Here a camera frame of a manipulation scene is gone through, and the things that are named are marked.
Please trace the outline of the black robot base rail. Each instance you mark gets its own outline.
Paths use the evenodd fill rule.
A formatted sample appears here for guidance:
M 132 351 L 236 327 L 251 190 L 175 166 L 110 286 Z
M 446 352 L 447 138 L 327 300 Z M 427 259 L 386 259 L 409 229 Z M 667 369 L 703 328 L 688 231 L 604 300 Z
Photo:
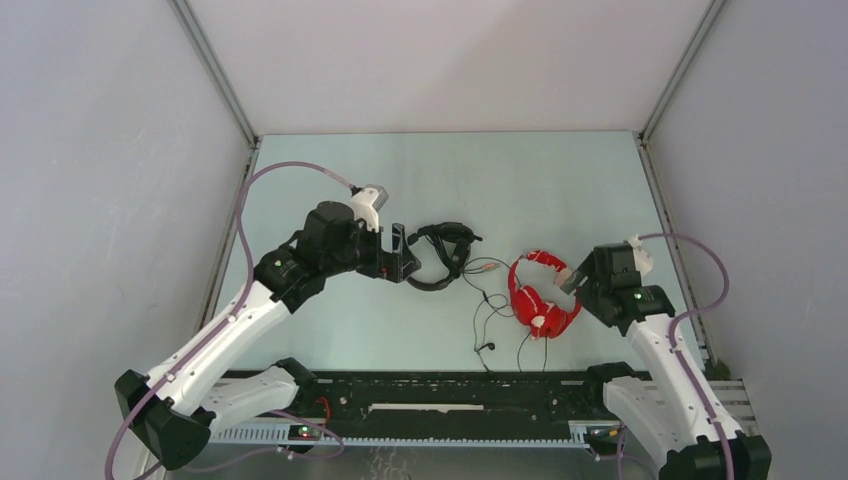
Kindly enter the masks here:
M 350 446 L 578 447 L 618 424 L 601 387 L 629 370 L 319 371 L 287 411 Z

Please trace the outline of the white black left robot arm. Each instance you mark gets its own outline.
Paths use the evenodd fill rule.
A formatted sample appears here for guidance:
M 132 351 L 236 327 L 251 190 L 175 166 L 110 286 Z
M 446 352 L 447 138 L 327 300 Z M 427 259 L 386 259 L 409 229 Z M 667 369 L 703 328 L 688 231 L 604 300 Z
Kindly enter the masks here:
M 257 340 L 319 295 L 335 276 L 357 273 L 395 284 L 420 267 L 403 224 L 382 247 L 379 209 L 372 201 L 324 201 L 301 229 L 251 262 L 227 307 L 185 345 L 145 373 L 132 369 L 114 384 L 123 422 L 154 456 L 156 468 L 179 470 L 212 436 L 260 413 L 285 409 L 304 416 L 316 403 L 311 373 L 287 358 L 224 387 L 216 384 Z

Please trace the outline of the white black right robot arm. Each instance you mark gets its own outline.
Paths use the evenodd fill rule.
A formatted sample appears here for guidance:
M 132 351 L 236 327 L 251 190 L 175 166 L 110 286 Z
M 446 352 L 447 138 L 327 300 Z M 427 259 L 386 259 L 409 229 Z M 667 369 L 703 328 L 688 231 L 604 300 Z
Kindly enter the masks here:
M 509 303 L 531 335 L 551 337 L 564 331 L 582 311 L 615 328 L 636 351 L 661 400 L 647 391 L 626 364 L 597 366 L 601 379 L 581 392 L 585 411 L 596 418 L 620 419 L 643 445 L 661 479 L 765 479 L 772 453 L 760 435 L 746 434 L 698 369 L 679 325 L 695 310 L 676 313 L 665 291 L 646 285 L 653 267 L 644 248 L 646 236 L 600 245 L 575 268 L 545 250 L 522 260 L 556 272 L 556 283 L 573 295 L 566 311 L 547 302 L 530 286 L 517 284 L 516 264 L 508 274 Z

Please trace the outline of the red white headphones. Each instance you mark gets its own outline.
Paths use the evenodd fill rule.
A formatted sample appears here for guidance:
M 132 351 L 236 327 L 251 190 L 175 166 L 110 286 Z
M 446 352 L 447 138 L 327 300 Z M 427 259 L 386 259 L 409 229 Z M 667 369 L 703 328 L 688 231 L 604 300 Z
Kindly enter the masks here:
M 565 261 L 546 250 L 532 250 L 522 254 L 509 268 L 507 285 L 515 318 L 529 328 L 532 337 L 555 339 L 576 320 L 583 307 L 575 300 L 571 310 L 563 309 L 557 303 L 542 297 L 532 285 L 519 285 L 517 270 L 521 261 L 536 263 L 552 270 L 555 273 L 554 283 L 558 286 L 564 284 L 573 270 Z

